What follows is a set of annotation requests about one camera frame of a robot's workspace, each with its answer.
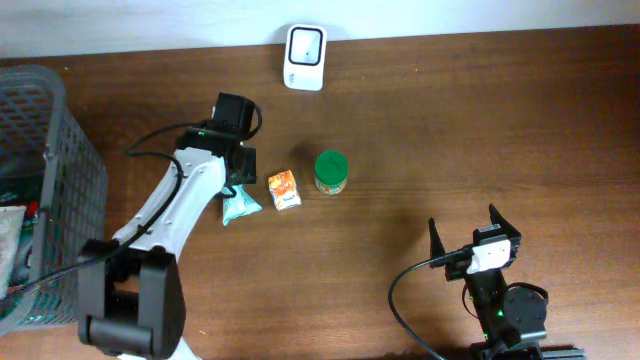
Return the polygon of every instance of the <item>white wall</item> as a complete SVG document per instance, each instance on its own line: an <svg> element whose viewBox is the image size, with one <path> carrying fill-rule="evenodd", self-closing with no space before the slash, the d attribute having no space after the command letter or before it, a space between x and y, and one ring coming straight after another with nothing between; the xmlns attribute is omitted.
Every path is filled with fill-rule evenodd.
<svg viewBox="0 0 640 360"><path fill-rule="evenodd" d="M0 57L640 22L640 0L0 0Z"/></svg>

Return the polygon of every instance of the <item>wooden tabletop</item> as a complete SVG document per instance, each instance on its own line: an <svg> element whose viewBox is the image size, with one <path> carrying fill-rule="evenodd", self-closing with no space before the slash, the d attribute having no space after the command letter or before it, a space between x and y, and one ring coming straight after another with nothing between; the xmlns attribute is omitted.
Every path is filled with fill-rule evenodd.
<svg viewBox="0 0 640 360"><path fill-rule="evenodd" d="M204 359L370 359L420 352L387 304L391 280L429 256L434 217L447 250L489 224L494 203L523 234L507 282L550 293L545 345L591 359L640 352L640 32L637 26L332 42L320 92L286 88L284 46L5 60L63 78L68 105L109 173L106 236L167 163L129 159L147 132L211 113L221 91L262 107L250 141L264 207L223 227L201 215L180 258L184 336ZM149 144L172 151L175 136ZM338 150L349 184L313 183ZM302 206L276 211L266 179L291 169ZM463 282L421 269L396 306L438 349L483 340ZM76 327L12 333L3 359L101 358Z"/></svg>

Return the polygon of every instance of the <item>gray plastic basket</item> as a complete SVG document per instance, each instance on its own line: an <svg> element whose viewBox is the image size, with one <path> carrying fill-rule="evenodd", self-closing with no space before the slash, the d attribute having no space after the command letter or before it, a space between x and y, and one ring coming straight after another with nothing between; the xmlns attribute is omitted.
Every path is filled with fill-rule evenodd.
<svg viewBox="0 0 640 360"><path fill-rule="evenodd" d="M44 180L30 280L73 264L88 239L104 238L107 172L66 106L62 81L41 66L0 69L0 181L33 173ZM77 274L25 296L0 320L15 329L76 321Z"/></svg>

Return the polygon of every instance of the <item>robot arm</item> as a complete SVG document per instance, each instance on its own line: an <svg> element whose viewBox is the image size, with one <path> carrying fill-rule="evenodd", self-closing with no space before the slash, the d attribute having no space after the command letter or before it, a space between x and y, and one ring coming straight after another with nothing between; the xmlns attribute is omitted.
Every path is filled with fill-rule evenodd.
<svg viewBox="0 0 640 360"><path fill-rule="evenodd" d="M258 125L251 130L253 112ZM80 262L108 257L78 271L78 337L123 359L198 359L184 341L186 308L177 261L200 214L223 188L256 182L256 152L245 147L260 128L260 109L250 100L221 93L211 120L178 138L172 164L134 218L111 242L89 241ZM165 204L179 186L175 197ZM159 209L164 212L144 231ZM128 247L134 236L139 238ZM117 284L138 278L139 291Z"/></svg>

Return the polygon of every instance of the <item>wooden table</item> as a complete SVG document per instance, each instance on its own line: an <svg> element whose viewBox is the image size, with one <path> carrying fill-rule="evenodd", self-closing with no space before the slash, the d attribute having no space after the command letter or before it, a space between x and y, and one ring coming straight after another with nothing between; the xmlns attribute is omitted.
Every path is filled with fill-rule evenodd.
<svg viewBox="0 0 640 360"><path fill-rule="evenodd" d="M284 46L3 61L62 75L68 104L109 173L109 236L167 163L122 153L152 129L208 116L220 91L264 113L264 210L202 214L180 259L184 336L204 359L377 358L420 352L387 305L391 280L429 256L427 219L448 250L489 224L493 202L523 234L508 282L551 296L546 345L591 359L640 351L640 33L637 26L328 44L325 87L282 83ZM171 151L173 135L150 147ZM318 192L313 161L343 152L349 185ZM266 179L292 169L301 207L278 212ZM483 340L462 282L420 270L397 307L428 343ZM76 328L12 333L4 359L100 358Z"/></svg>

